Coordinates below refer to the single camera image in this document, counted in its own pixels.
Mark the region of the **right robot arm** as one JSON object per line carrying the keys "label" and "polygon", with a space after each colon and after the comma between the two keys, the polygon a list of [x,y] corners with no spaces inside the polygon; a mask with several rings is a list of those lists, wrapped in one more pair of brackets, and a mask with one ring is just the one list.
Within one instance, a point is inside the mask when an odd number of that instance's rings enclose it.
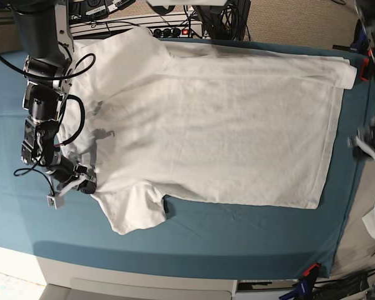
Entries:
{"label": "right robot arm", "polygon": [[27,58],[21,71],[27,79],[22,106],[25,121],[21,159],[40,166],[59,182],[59,191],[76,189],[84,194],[96,190],[92,171],[60,153],[56,144],[66,101],[82,101],[69,94],[78,75],[73,59],[74,43],[69,30],[68,1],[7,1]]}

